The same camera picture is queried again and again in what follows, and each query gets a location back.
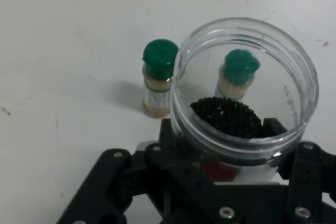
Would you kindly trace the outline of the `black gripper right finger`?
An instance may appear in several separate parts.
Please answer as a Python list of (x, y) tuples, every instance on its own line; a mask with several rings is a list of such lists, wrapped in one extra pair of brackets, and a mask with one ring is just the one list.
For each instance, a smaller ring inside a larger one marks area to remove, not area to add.
[(281, 178), (289, 180), (287, 190), (265, 189), (262, 201), (267, 208), (323, 208), (322, 193), (335, 197), (335, 156), (311, 142), (286, 146), (267, 161)]

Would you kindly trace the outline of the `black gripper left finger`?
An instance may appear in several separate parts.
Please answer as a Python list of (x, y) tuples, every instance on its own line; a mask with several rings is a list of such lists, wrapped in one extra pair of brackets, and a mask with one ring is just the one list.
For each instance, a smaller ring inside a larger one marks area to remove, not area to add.
[(172, 137), (171, 121), (163, 119), (159, 142), (143, 151), (104, 151), (58, 222), (126, 223), (124, 213), (133, 197), (145, 194), (163, 223), (209, 223), (210, 208), (201, 190), (209, 190), (210, 183), (169, 150)]

